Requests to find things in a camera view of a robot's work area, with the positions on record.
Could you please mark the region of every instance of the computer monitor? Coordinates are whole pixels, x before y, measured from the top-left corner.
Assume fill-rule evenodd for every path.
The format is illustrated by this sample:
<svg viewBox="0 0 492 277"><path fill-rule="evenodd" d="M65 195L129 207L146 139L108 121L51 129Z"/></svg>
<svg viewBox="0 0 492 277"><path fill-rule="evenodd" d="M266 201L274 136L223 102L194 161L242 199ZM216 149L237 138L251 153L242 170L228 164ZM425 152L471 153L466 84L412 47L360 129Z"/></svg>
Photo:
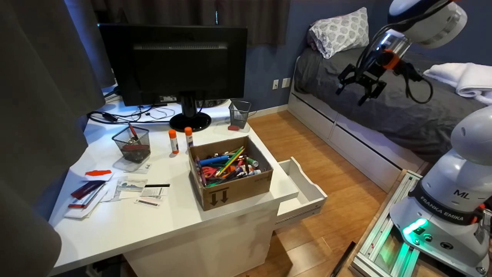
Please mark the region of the computer monitor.
<svg viewBox="0 0 492 277"><path fill-rule="evenodd" d="M245 27L100 24L126 106L180 101L171 127L205 129L211 116L197 101L239 98L245 90Z"/></svg>

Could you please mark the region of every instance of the pillow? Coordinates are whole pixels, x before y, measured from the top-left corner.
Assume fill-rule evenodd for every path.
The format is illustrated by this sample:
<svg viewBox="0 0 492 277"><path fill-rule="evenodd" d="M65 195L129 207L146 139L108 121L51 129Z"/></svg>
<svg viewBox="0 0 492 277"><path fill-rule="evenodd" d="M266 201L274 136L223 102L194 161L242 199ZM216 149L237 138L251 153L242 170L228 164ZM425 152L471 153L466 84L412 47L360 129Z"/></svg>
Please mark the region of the pillow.
<svg viewBox="0 0 492 277"><path fill-rule="evenodd" d="M346 15L319 19L309 27L308 38L325 58L345 49L366 46L369 42L368 9L360 7Z"/></svg>

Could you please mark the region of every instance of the wooden floor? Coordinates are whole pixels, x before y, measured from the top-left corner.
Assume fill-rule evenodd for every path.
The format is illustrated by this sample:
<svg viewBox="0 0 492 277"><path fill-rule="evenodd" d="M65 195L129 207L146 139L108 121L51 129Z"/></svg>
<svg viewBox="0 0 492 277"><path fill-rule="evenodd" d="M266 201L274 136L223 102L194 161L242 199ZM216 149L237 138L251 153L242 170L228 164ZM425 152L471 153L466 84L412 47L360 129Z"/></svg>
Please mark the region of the wooden floor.
<svg viewBox="0 0 492 277"><path fill-rule="evenodd" d="M366 230L386 192L288 110L249 119L277 159L296 156L326 193L320 213L280 229L263 266L242 277L331 275L351 241Z"/></svg>

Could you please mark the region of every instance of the baseboard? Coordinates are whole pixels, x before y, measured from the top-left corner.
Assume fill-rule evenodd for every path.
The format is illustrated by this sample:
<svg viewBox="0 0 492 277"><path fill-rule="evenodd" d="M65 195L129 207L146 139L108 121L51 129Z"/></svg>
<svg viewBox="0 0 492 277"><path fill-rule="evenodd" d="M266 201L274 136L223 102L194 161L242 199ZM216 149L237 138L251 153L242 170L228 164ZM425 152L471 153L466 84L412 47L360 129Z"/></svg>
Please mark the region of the baseboard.
<svg viewBox="0 0 492 277"><path fill-rule="evenodd" d="M280 104L280 106L272 106L272 107L266 107L266 109L252 110L252 112L249 112L249 118L263 116L263 115L269 115L269 113L277 113L277 112L282 112L282 110L288 110L288 104Z"/></svg>

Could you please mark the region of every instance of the white robot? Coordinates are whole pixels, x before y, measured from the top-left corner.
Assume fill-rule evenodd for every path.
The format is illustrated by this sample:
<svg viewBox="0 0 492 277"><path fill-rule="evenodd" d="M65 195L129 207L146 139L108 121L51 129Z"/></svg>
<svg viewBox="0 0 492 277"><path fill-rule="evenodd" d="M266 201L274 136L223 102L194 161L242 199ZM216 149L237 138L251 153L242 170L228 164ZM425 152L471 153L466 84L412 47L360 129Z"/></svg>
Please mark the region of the white robot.
<svg viewBox="0 0 492 277"><path fill-rule="evenodd" d="M362 53L357 66L339 75L366 87L362 104L377 96L388 69L399 64L411 42L439 47L465 27L466 12L449 0L394 0L389 24ZM465 275L489 270L491 218L480 206L492 195L492 106L463 118L452 130L452 149L391 210L403 239Z"/></svg>

